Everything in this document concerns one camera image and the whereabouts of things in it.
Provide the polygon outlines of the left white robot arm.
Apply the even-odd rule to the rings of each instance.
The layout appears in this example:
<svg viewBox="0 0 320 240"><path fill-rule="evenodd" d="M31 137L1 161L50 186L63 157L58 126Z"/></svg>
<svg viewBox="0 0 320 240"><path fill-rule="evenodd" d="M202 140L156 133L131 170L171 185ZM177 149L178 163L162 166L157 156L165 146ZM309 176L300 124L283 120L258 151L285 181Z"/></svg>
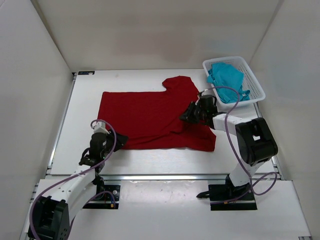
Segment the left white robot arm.
<svg viewBox="0 0 320 240"><path fill-rule="evenodd" d="M34 200L29 217L28 237L33 240L66 240L77 213L90 201L105 194L99 175L112 153L120 150L128 136L117 132L96 132L81 155L75 172L54 184L57 190Z"/></svg>

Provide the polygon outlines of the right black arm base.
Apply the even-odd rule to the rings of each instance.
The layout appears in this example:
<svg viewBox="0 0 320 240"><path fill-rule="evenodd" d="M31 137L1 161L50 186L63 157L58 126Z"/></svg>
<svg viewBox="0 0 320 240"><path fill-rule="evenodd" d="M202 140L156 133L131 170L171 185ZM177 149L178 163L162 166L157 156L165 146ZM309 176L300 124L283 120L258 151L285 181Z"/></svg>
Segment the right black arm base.
<svg viewBox="0 0 320 240"><path fill-rule="evenodd" d="M209 184L198 199L209 199L211 211L255 211L258 209L251 185L234 186L229 175L224 184Z"/></svg>

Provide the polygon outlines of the red t shirt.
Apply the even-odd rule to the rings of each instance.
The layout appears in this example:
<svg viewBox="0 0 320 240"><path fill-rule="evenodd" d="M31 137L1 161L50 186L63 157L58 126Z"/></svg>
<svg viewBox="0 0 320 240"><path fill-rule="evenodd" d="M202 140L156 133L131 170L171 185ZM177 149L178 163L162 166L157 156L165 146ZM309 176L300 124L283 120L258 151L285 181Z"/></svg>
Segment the red t shirt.
<svg viewBox="0 0 320 240"><path fill-rule="evenodd" d="M213 152L216 135L208 126L183 121L180 116L198 99L188 76L167 78L164 91L102 93L97 118L127 136L126 150L189 148Z"/></svg>

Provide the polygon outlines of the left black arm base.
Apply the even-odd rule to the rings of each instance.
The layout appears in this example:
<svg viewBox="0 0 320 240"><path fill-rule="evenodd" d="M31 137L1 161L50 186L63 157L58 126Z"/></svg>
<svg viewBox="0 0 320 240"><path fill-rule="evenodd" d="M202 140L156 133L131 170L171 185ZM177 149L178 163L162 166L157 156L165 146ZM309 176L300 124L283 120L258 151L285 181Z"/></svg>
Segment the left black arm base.
<svg viewBox="0 0 320 240"><path fill-rule="evenodd" d="M83 209L117 210L120 203L121 184L118 181L106 180L101 176L94 183L96 194L83 206Z"/></svg>

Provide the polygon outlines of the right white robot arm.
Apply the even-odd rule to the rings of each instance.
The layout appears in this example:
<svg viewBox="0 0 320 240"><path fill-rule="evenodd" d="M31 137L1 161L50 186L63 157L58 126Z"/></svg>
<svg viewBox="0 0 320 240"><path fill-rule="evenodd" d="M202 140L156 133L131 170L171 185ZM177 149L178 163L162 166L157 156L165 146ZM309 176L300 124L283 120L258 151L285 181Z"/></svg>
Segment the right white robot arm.
<svg viewBox="0 0 320 240"><path fill-rule="evenodd" d="M264 118L254 119L232 116L218 111L217 99L212 95L201 95L192 101L180 120L191 124L203 124L213 130L236 136L239 155L238 164L227 176L224 193L230 200L238 199L243 188L250 185L257 169L278 153L278 146Z"/></svg>

